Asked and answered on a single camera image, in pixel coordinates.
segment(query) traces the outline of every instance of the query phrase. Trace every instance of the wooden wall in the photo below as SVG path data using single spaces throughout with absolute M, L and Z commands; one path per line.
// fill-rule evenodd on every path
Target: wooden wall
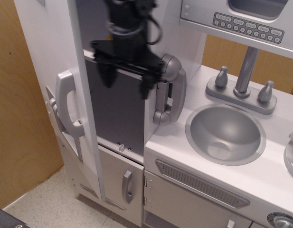
M 63 161 L 13 0 L 0 0 L 0 208 Z
M 245 45 L 208 35 L 202 64 L 214 69 L 225 65 L 230 74 L 238 76 L 246 50 Z M 275 89 L 291 94 L 293 59 L 260 50 L 251 80 L 263 85 L 272 80 Z

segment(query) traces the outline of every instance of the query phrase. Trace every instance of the faucet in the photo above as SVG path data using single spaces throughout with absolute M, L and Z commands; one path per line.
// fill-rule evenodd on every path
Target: faucet
M 249 87 L 259 49 L 248 47 L 237 82 L 228 80 L 227 67 L 212 77 L 206 88 L 207 94 L 243 106 L 262 114 L 272 114 L 277 98 L 272 94 L 274 82 L 268 81 L 261 90 Z
M 246 51 L 246 56 L 243 60 L 237 83 L 234 88 L 234 94 L 238 97 L 248 97 L 251 93 L 248 86 L 255 67 L 258 53 L 259 49 L 255 47 L 248 47 Z

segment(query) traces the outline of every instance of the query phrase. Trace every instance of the faucet handle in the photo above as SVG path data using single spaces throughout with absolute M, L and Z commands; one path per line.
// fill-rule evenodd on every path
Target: faucet handle
M 273 81 L 267 81 L 265 87 L 263 87 L 258 94 L 258 100 L 261 102 L 268 102 L 272 98 L 273 87 L 275 83 Z
M 222 66 L 220 68 L 220 72 L 216 77 L 215 84 L 218 87 L 226 87 L 227 86 L 227 70 L 226 66 Z

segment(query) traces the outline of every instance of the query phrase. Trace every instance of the microwave keypad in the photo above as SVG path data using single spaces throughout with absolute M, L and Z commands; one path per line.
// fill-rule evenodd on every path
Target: microwave keypad
M 284 31 L 269 26 L 264 26 L 248 20 L 235 18 L 221 13 L 215 13 L 213 25 L 239 34 L 245 34 L 272 43 L 281 43 Z

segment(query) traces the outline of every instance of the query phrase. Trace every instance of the black cable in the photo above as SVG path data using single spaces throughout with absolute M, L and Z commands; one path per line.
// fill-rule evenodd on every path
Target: black cable
M 160 27 L 159 23 L 150 14 L 148 15 L 147 19 L 150 20 L 152 23 L 154 23 L 155 26 L 157 26 L 157 28 L 159 30 L 159 35 L 158 35 L 157 39 L 153 42 L 147 42 L 147 44 L 149 44 L 149 45 L 154 45 L 154 44 L 158 43 L 162 38 L 162 28 Z

